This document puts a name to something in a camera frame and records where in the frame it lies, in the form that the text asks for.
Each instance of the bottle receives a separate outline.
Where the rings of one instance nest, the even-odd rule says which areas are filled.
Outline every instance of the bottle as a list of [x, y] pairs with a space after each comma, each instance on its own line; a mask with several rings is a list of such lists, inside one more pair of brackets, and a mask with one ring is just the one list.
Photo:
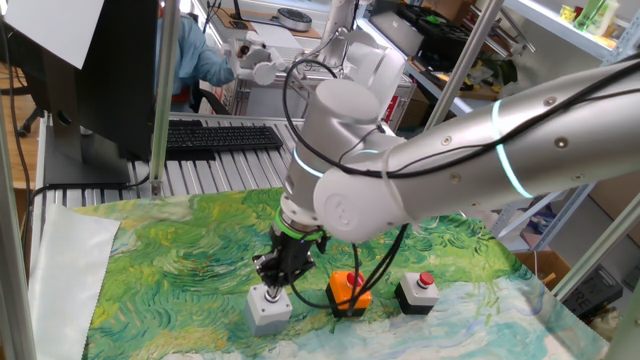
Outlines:
[[607, 27], [609, 27], [619, 7], [620, 4], [616, 0], [607, 0], [596, 16], [594, 16], [593, 21], [587, 27], [587, 31], [595, 36], [602, 36], [604, 32], [607, 31]]
[[580, 31], [587, 30], [587, 27], [591, 25], [593, 18], [598, 14], [605, 2], [607, 0], [589, 0], [580, 17], [573, 23], [573, 27]]

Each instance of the green light ring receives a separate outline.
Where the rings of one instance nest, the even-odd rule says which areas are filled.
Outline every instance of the green light ring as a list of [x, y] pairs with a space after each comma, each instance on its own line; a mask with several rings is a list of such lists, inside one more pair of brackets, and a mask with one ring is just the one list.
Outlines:
[[288, 226], [286, 226], [282, 222], [282, 218], [280, 217], [280, 212], [281, 211], [282, 211], [281, 208], [278, 208], [278, 211], [276, 211], [276, 225], [278, 225], [280, 230], [282, 230], [285, 234], [289, 235], [291, 238], [296, 239], [296, 240], [302, 240], [302, 238], [304, 237], [305, 241], [312, 241], [312, 240], [317, 240], [317, 239], [322, 237], [322, 232], [321, 231], [318, 231], [316, 233], [307, 235], [305, 237], [304, 234], [292, 230], [291, 228], [289, 228]]
[[[493, 104], [493, 109], [491, 111], [491, 128], [493, 130], [493, 137], [495, 140], [498, 140], [502, 136], [500, 126], [498, 125], [498, 123], [500, 122], [499, 110], [501, 102], [502, 100], [496, 101], [496, 103]], [[507, 152], [504, 150], [504, 145], [498, 145], [496, 147], [496, 151], [498, 152], [498, 157], [500, 158], [500, 162], [502, 163], [502, 168], [504, 169], [505, 174], [507, 174], [507, 177], [509, 178], [509, 181], [511, 182], [513, 188], [516, 189], [520, 193], [520, 195], [524, 196], [525, 198], [531, 199], [533, 195], [529, 194], [529, 192], [524, 189], [522, 184], [520, 184], [520, 181], [518, 181], [518, 177], [516, 176], [515, 172], [513, 172], [513, 168], [511, 167], [509, 159], [507, 158]]]

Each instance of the keyboard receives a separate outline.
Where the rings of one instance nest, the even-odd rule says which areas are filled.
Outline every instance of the keyboard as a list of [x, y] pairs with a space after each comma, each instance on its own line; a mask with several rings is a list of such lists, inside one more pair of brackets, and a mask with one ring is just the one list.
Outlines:
[[268, 126], [169, 127], [168, 151], [279, 149], [282, 140]]

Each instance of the cable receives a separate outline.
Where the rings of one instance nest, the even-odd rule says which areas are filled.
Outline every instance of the cable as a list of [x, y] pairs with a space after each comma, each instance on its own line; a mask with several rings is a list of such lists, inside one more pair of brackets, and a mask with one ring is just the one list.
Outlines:
[[358, 16], [358, 7], [360, 6], [360, 0], [356, 0], [356, 4], [353, 8], [353, 21], [351, 22], [351, 31], [356, 28], [356, 17]]
[[[369, 275], [369, 278], [364, 282], [364, 284], [362, 285], [362, 287], [360, 288], [358, 293], [355, 295], [355, 298], [352, 296], [351, 299], [338, 302], [335, 305], [330, 305], [330, 304], [323, 305], [323, 304], [316, 304], [316, 303], [313, 303], [313, 302], [307, 300], [304, 296], [302, 296], [302, 294], [300, 294], [300, 292], [298, 291], [298, 289], [296, 288], [296, 286], [295, 286], [295, 284], [293, 282], [291, 282], [291, 284], [289, 284], [291, 286], [291, 290], [298, 297], [298, 299], [300, 299], [300, 301], [302, 301], [304, 304], [306, 304], [306, 305], [308, 305], [310, 307], [316, 308], [316, 309], [334, 309], [334, 308], [337, 308], [338, 306], [349, 304], [353, 300], [355, 300], [355, 303], [357, 303], [358, 300], [360, 299], [360, 297], [362, 297], [364, 294], [366, 294], [367, 291], [370, 291], [384, 277], [385, 273], [387, 272], [387, 270], [391, 266], [391, 263], [393, 262], [393, 259], [395, 258], [398, 250], [400, 249], [400, 245], [402, 244], [402, 240], [404, 239], [404, 235], [405, 235], [405, 233], [407, 231], [407, 227], [408, 227], [408, 224], [402, 225], [402, 227], [400, 228], [400, 231], [398, 232], [398, 235], [396, 236], [396, 239], [393, 241], [393, 244], [391, 245], [391, 247], [389, 248], [389, 250], [387, 251], [385, 256], [382, 258], [382, 260], [380, 260], [378, 265], [376, 265], [376, 267], [373, 269], [373, 271], [371, 272], [371, 275]], [[294, 252], [295, 252], [295, 248], [294, 248], [294, 251], [292, 251], [292, 253], [289, 254], [289, 260], [288, 260], [289, 269], [291, 269], [291, 263], [292, 263], [292, 259], [293, 259], [292, 254]], [[287, 274], [289, 279], [292, 278], [292, 275], [293, 275], [293, 273], [291, 271], [289, 271], [289, 273]]]
[[[145, 176], [144, 178], [142, 178], [142, 180], [138, 181], [137, 183], [134, 184], [127, 184], [127, 185], [103, 185], [100, 186], [100, 189], [103, 190], [127, 190], [127, 189], [131, 189], [137, 186], [140, 186], [144, 183], [146, 183], [147, 181], [149, 181], [149, 174], [147, 174], [147, 176]], [[31, 199], [29, 200], [30, 203], [32, 203], [36, 196], [42, 194], [45, 191], [49, 191], [49, 190], [84, 190], [84, 189], [89, 189], [89, 186], [79, 186], [79, 185], [45, 185], [43, 187], [37, 188], [33, 194], [31, 195]]]
[[20, 83], [20, 86], [22, 86], [22, 87], [27, 87], [27, 85], [25, 85], [25, 84], [22, 82], [22, 79], [20, 79], [20, 74], [18, 74], [18, 68], [14, 66], [14, 67], [13, 67], [13, 70], [15, 71], [16, 79], [18, 79], [18, 82]]
[[374, 131], [376, 131], [376, 130], [378, 130], [378, 128], [377, 128], [377, 127], [373, 128], [373, 129], [371, 129], [371, 130], [369, 130], [366, 134], [364, 134], [364, 136], [363, 136], [360, 140], [358, 140], [358, 142], [357, 142], [357, 143], [355, 143], [355, 145], [353, 145], [351, 148], [349, 148], [349, 150], [347, 150], [347, 151], [343, 152], [343, 153], [342, 153], [342, 155], [340, 155], [340, 158], [338, 158], [338, 162], [339, 162], [339, 163], [342, 163], [342, 158], [343, 158], [345, 155], [347, 155], [348, 153], [352, 152], [352, 151], [353, 151], [353, 149], [355, 149], [358, 145], [360, 145], [360, 144], [361, 144], [361, 143], [362, 143], [362, 142], [367, 138], [367, 136], [371, 135], [371, 134], [372, 134]]
[[[13, 135], [16, 141], [16, 148], [18, 150], [18, 157], [20, 158], [20, 164], [22, 165], [22, 171], [24, 172], [24, 182], [27, 193], [27, 214], [29, 213], [29, 199], [31, 198], [31, 179], [29, 178], [29, 168], [27, 167], [27, 162], [24, 159], [24, 152], [22, 150], [22, 142], [20, 140], [20, 136], [18, 136], [18, 121], [16, 120], [16, 102], [13, 94], [13, 71], [11, 70], [11, 58], [9, 56], [9, 38], [4, 31], [4, 18], [0, 20], [0, 32], [2, 33], [2, 39], [4, 40], [4, 52], [7, 58], [7, 69], [9, 70], [9, 103], [11, 108], [11, 122], [13, 125]], [[26, 252], [26, 244], [27, 244], [27, 234], [29, 233], [29, 226], [31, 222], [30, 216], [25, 216], [24, 224], [22, 227], [21, 241], [22, 241], [22, 253], [25, 257], [25, 261], [27, 260], [27, 252]]]
[[[627, 59], [625, 59], [624, 61], [629, 61], [629, 60], [633, 60], [633, 59], [637, 59], [638, 57], [640, 57], [640, 54], [636, 54], [633, 55]], [[329, 165], [332, 165], [334, 167], [337, 167], [338, 169], [342, 170], [343, 172], [347, 173], [347, 174], [351, 174], [351, 175], [361, 175], [361, 176], [367, 176], [367, 177], [374, 177], [374, 178], [382, 178], [382, 174], [380, 171], [377, 170], [360, 170], [360, 169], [355, 169], [355, 168], [351, 168], [349, 166], [345, 166], [343, 164], [340, 164], [339, 162], [330, 159], [329, 157], [325, 156], [324, 154], [322, 154], [321, 152], [319, 152], [317, 149], [313, 148], [313, 146], [311, 146], [301, 135], [300, 133], [297, 131], [297, 129], [295, 128], [295, 126], [293, 126], [293, 120], [291, 119], [291, 116], [289, 114], [289, 110], [288, 110], [288, 106], [287, 106], [287, 98], [286, 98], [286, 88], [289, 84], [289, 80], [291, 78], [291, 73], [302, 63], [308, 63], [310, 62], [310, 59], [301, 59], [296, 61], [295, 63], [292, 64], [292, 66], [289, 68], [289, 70], [287, 71], [287, 76], [285, 77], [285, 86], [283, 88], [283, 108], [284, 108], [284, 113], [285, 113], [285, 117], [287, 119], [287, 122], [289, 123], [289, 126], [291, 127], [291, 130], [293, 132], [293, 134], [295, 135], [296, 139], [298, 140], [298, 142], [300, 142], [304, 147], [306, 147], [309, 151], [311, 151], [314, 155], [316, 155], [318, 158], [320, 158], [321, 160], [325, 161], [326, 163], [328, 163]], [[318, 64], [317, 61], [313, 62], [316, 65], [320, 65], [322, 67], [324, 67], [325, 69], [329, 70], [332, 75], [333, 72], [331, 71], [331, 69], [326, 65], [326, 64]], [[593, 84], [585, 87], [584, 89], [576, 92], [575, 94], [573, 94], [572, 96], [568, 97], [567, 99], [563, 100], [562, 102], [558, 103], [557, 105], [549, 108], [547, 111], [536, 115], [526, 121], [524, 121], [523, 123], [521, 123], [520, 125], [518, 125], [516, 128], [514, 128], [513, 130], [511, 130], [510, 132], [508, 132], [507, 134], [505, 134], [504, 136], [502, 136], [501, 138], [492, 141], [490, 143], [486, 143], [486, 144], [477, 144], [477, 145], [467, 145], [465, 147], [458, 147], [458, 148], [454, 148], [454, 149], [450, 149], [441, 153], [437, 153], [437, 154], [431, 154], [428, 156], [425, 156], [423, 158], [417, 159], [416, 161], [413, 162], [413, 164], [426, 160], [428, 158], [434, 157], [434, 156], [438, 156], [438, 155], [442, 155], [444, 153], [448, 153], [448, 152], [452, 152], [452, 151], [457, 151], [457, 150], [461, 150], [463, 148], [470, 148], [470, 147], [479, 147], [478, 150], [471, 152], [469, 154], [463, 155], [459, 158], [450, 160], [448, 162], [439, 164], [439, 165], [435, 165], [433, 167], [427, 168], [427, 169], [422, 169], [422, 170], [417, 170], [417, 171], [412, 171], [412, 172], [400, 172], [401, 170], [406, 169], [408, 166], [405, 165], [403, 166], [401, 169], [397, 169], [397, 170], [393, 170], [393, 171], [389, 171], [388, 172], [388, 177], [389, 178], [393, 178], [393, 179], [402, 179], [402, 178], [411, 178], [411, 177], [416, 177], [416, 176], [423, 176], [423, 175], [428, 175], [437, 171], [441, 171], [453, 166], [456, 166], [458, 164], [461, 164], [463, 162], [466, 162], [468, 160], [474, 159], [476, 157], [479, 157], [493, 149], [495, 149], [498, 145], [501, 144], [505, 144], [509, 141], [511, 141], [512, 139], [514, 139], [515, 137], [521, 135], [522, 133], [528, 131], [529, 129], [531, 129], [532, 127], [538, 125], [539, 123], [543, 122], [544, 120], [548, 119], [549, 117], [559, 113], [560, 111], [566, 110], [576, 104], [579, 104], [580, 102], [584, 102], [584, 98], [601, 90], [602, 88], [610, 85], [611, 83], [618, 81], [621, 78], [624, 78], [626, 76], [629, 76], [630, 74], [636, 72], [640, 70], [640, 62], [636, 62], [632, 65], [629, 65], [627, 67], [624, 67], [608, 76], [606, 76], [605, 78], [602, 78], [596, 82], [594, 82]]]
[[584, 100], [578, 101], [576, 103], [576, 105], [577, 104], [582, 104], [582, 103], [585, 103], [585, 102], [589, 102], [589, 101], [606, 100], [606, 99], [610, 99], [610, 98], [614, 98], [614, 97], [618, 97], [618, 96], [635, 94], [635, 93], [638, 93], [638, 92], [640, 92], [640, 89], [630, 89], [630, 90], [618, 91], [618, 92], [607, 94], [607, 95], [593, 96], [593, 97], [590, 97], [588, 99], [584, 99]]
[[355, 279], [353, 283], [353, 287], [351, 288], [351, 301], [349, 301], [349, 309], [347, 310], [347, 315], [351, 316], [353, 314], [353, 308], [356, 306], [356, 288], [358, 287], [358, 283], [360, 280], [360, 259], [358, 259], [358, 247], [355, 243], [351, 244], [351, 249], [353, 250], [353, 262], [355, 263]]

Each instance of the painted mat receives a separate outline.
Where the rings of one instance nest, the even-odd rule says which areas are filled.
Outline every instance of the painted mat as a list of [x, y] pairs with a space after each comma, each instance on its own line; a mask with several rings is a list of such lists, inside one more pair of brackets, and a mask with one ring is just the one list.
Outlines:
[[[336, 320], [290, 294], [278, 335], [251, 336], [251, 257], [269, 250], [281, 189], [111, 203], [77, 211], [121, 220], [87, 339], [87, 359], [597, 359], [606, 342], [575, 318], [483, 224], [441, 216], [408, 232], [363, 318]], [[360, 246], [369, 274], [397, 230]], [[312, 251], [296, 284], [314, 302], [334, 270], [353, 268], [348, 244]], [[406, 271], [431, 272], [441, 299], [405, 316], [393, 290]]]

